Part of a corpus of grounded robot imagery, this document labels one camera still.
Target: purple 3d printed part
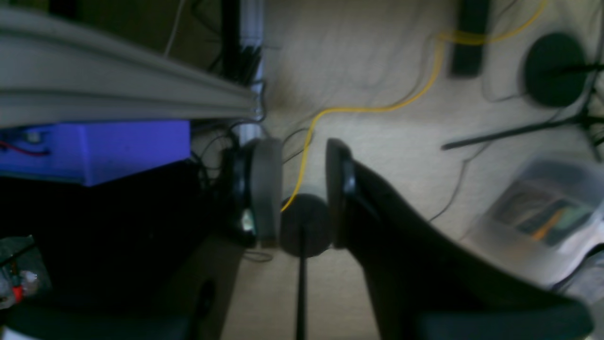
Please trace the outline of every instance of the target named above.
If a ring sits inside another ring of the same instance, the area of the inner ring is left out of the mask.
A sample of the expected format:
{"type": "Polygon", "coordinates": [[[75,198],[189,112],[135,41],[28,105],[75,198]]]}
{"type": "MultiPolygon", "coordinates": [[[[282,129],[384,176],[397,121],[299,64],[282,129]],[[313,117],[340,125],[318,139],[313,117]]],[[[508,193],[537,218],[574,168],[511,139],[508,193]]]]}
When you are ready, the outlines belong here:
{"type": "Polygon", "coordinates": [[[0,175],[93,186],[190,155],[189,122],[60,123],[0,130],[0,175]]]}

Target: white cable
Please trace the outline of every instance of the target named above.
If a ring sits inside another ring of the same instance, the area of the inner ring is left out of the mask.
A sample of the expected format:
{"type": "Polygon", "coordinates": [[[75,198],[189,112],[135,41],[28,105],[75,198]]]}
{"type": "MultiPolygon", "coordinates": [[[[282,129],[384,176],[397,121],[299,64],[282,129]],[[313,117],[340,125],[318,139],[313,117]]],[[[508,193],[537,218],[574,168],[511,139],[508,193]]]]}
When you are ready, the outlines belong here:
{"type": "Polygon", "coordinates": [[[170,50],[172,49],[172,44],[174,44],[174,39],[176,38],[176,29],[178,28],[178,23],[181,21],[182,8],[184,7],[186,1],[187,0],[181,0],[178,3],[178,9],[176,10],[176,17],[174,18],[174,25],[172,26],[172,32],[170,33],[170,39],[168,40],[168,44],[165,46],[164,58],[167,58],[170,55],[170,50]]]}

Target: plastic storage bin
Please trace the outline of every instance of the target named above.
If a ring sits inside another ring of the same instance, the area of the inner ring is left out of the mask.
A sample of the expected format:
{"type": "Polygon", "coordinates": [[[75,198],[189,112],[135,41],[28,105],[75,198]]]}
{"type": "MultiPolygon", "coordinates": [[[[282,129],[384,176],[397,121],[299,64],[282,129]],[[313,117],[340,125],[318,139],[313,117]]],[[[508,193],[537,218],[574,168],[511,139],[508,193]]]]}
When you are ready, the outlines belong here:
{"type": "Polygon", "coordinates": [[[551,286],[604,240],[604,168],[566,157],[534,158],[462,243],[520,278],[551,286]]]}

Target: red wire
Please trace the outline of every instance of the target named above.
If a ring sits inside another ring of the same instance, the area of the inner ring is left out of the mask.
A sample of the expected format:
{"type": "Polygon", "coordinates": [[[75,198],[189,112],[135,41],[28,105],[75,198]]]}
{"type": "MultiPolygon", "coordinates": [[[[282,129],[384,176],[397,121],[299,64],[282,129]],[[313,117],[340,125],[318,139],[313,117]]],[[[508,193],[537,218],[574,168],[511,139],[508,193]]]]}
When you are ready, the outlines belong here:
{"type": "Polygon", "coordinates": [[[44,151],[44,152],[34,152],[34,151],[28,151],[25,149],[21,149],[17,146],[14,146],[12,144],[9,144],[7,142],[3,142],[2,140],[0,140],[0,146],[3,146],[7,149],[11,149],[14,151],[17,151],[18,153],[24,154],[24,155],[28,155],[28,156],[35,156],[35,157],[40,157],[40,156],[48,156],[49,152],[48,151],[44,151]]]}

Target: yellow cable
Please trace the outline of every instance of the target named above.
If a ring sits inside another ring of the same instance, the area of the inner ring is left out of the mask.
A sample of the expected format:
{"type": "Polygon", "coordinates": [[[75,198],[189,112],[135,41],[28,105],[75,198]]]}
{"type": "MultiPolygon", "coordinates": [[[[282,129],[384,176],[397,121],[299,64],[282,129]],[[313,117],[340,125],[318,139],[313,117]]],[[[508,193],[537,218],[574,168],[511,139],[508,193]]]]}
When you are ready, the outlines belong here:
{"type": "Polygon", "coordinates": [[[493,42],[502,41],[502,40],[505,40],[509,37],[512,37],[512,36],[522,32],[528,26],[531,26],[532,23],[534,23],[535,20],[537,20],[537,18],[541,15],[541,13],[543,13],[543,11],[545,10],[545,7],[547,6],[547,3],[548,3],[548,0],[541,0],[541,3],[539,3],[539,8],[537,8],[537,10],[533,14],[533,16],[529,20],[527,20],[524,24],[522,24],[520,27],[516,28],[513,31],[504,33],[504,34],[494,37],[492,39],[489,39],[489,37],[486,35],[460,32],[460,31],[457,31],[453,34],[441,33],[439,35],[439,39],[442,39],[442,40],[445,40],[448,42],[455,42],[456,44],[462,44],[462,45],[484,45],[484,44],[491,44],[493,42]]]}
{"type": "Polygon", "coordinates": [[[445,42],[455,42],[457,44],[462,44],[462,45],[483,45],[486,43],[498,42],[498,41],[507,39],[509,37],[512,37],[512,36],[520,33],[525,28],[527,28],[529,25],[531,25],[535,20],[537,20],[539,15],[541,15],[543,10],[545,9],[547,2],[548,2],[548,0],[542,0],[539,5],[539,8],[535,12],[535,14],[527,22],[525,22],[522,26],[518,27],[516,30],[502,34],[501,36],[497,36],[493,39],[488,39],[486,36],[482,36],[479,34],[470,34],[470,33],[464,33],[464,32],[456,32],[454,34],[441,33],[438,36],[438,41],[436,42],[436,47],[435,47],[435,52],[434,52],[434,66],[432,66],[432,73],[430,74],[430,78],[429,78],[428,82],[422,88],[421,91],[419,91],[417,94],[415,94],[413,97],[409,98],[408,100],[405,100],[404,102],[395,103],[395,104],[388,105],[388,106],[375,107],[375,108],[339,106],[339,107],[324,109],[321,112],[319,112],[319,114],[317,114],[315,116],[315,118],[313,118],[313,120],[311,121],[308,132],[306,133],[306,139],[304,140],[304,149],[302,152],[302,161],[300,163],[300,171],[298,173],[298,180],[296,182],[296,187],[294,188],[294,192],[289,197],[287,203],[285,203],[285,205],[281,208],[281,211],[282,212],[285,211],[285,209],[287,209],[290,206],[290,204],[292,204],[292,202],[294,201],[294,198],[296,197],[296,195],[298,195],[298,192],[300,191],[300,186],[302,185],[302,181],[304,180],[304,172],[306,171],[308,148],[310,146],[310,141],[312,139],[312,133],[315,129],[316,123],[319,121],[319,119],[322,116],[325,116],[328,113],[334,113],[334,112],[367,112],[367,113],[389,112],[389,111],[397,110],[399,108],[402,108],[404,106],[407,106],[407,105],[415,102],[417,99],[419,99],[424,94],[426,94],[426,92],[428,92],[428,90],[430,90],[432,85],[434,85],[436,78],[438,78],[440,69],[442,68],[442,65],[443,65],[443,60],[445,58],[445,42]]]}

